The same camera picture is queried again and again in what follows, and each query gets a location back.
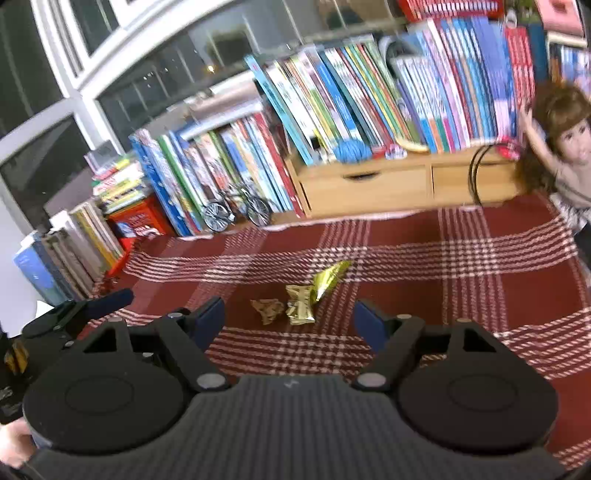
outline toy bicycle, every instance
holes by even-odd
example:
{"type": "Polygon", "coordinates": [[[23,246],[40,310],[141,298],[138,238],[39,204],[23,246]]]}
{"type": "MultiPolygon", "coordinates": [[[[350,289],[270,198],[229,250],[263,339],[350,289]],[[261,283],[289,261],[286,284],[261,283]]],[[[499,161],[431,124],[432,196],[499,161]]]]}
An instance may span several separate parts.
{"type": "Polygon", "coordinates": [[[242,183],[237,184],[235,189],[235,192],[223,191],[222,200],[211,202],[203,209],[205,224],[214,232],[223,232],[234,223],[236,214],[241,213],[256,226],[269,225],[271,208],[267,201],[253,195],[242,183]]]}

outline plaid blanket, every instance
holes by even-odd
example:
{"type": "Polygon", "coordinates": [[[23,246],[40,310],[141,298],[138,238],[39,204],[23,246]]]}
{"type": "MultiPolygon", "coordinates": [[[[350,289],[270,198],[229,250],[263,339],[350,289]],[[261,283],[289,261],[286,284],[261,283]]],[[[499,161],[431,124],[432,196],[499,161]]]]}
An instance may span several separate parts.
{"type": "Polygon", "coordinates": [[[353,377],[372,358],[352,326],[356,299],[430,323],[473,319],[558,391],[550,451],[568,468],[591,454],[589,295],[570,231],[541,196],[194,241],[158,237],[140,243],[116,286],[133,288],[134,302],[118,312],[132,325],[221,296],[226,326],[207,354],[231,375],[353,377]],[[285,284],[309,284],[340,260],[352,265],[315,324],[290,326],[283,316],[263,327],[252,299],[286,301],[285,284]]]}

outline wooden drawer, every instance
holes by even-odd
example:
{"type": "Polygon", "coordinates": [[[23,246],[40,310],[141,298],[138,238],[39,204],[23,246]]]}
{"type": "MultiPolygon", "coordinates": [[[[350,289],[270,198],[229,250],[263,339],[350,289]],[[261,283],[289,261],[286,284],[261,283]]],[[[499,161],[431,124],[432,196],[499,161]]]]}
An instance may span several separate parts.
{"type": "Polygon", "coordinates": [[[301,179],[312,216],[387,212],[424,205],[430,178],[424,166],[360,176],[301,179]]]}
{"type": "MultiPolygon", "coordinates": [[[[498,202],[519,194],[515,163],[478,167],[478,194],[483,202],[498,202]]],[[[468,166],[433,166],[433,194],[437,204],[473,203],[468,190],[468,166]]]]}

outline doll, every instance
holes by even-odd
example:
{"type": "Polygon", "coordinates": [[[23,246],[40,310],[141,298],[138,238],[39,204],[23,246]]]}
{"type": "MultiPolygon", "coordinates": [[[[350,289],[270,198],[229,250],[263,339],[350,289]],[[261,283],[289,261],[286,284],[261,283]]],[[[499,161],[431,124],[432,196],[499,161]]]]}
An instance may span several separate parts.
{"type": "Polygon", "coordinates": [[[550,194],[591,266],[591,103],[574,85],[547,83],[519,120],[528,141],[517,173],[528,190],[550,194]]]}

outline bicycle wheel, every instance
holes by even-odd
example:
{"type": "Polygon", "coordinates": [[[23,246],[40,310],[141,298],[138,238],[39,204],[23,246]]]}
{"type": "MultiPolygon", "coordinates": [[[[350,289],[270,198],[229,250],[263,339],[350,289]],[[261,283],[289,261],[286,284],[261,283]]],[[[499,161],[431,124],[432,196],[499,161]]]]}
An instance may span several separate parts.
{"type": "Polygon", "coordinates": [[[232,223],[232,212],[222,202],[212,202],[203,209],[203,221],[214,232],[223,232],[232,223]]]}
{"type": "Polygon", "coordinates": [[[260,197],[251,197],[247,203],[246,216],[256,226],[267,226],[271,223],[271,208],[260,197]]]}

